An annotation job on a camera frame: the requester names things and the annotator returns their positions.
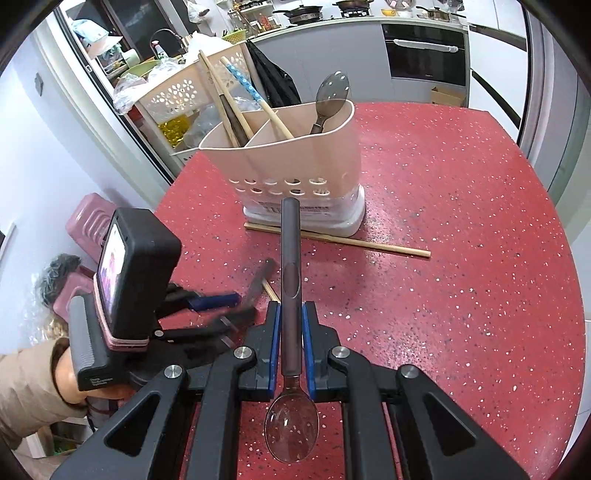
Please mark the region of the beige sleeve forearm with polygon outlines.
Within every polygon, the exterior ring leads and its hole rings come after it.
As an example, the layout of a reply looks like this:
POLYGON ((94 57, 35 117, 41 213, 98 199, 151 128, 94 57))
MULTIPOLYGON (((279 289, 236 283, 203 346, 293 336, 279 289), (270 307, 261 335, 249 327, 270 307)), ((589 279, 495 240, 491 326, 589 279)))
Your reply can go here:
POLYGON ((1 437, 11 449, 44 426, 87 413, 84 402, 65 401, 57 388, 55 369, 68 348, 60 338, 1 357, 1 437))

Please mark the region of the left hand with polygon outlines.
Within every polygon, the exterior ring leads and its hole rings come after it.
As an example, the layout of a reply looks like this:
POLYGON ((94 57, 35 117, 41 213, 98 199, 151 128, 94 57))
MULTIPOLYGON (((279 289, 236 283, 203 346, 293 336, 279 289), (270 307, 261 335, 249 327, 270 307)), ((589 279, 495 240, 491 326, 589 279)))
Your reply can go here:
POLYGON ((78 388, 74 373, 70 348, 67 348, 58 359, 54 369, 54 380, 60 396, 70 405, 82 405, 88 398, 126 402, 135 393, 127 385, 115 385, 90 391, 81 391, 78 388))

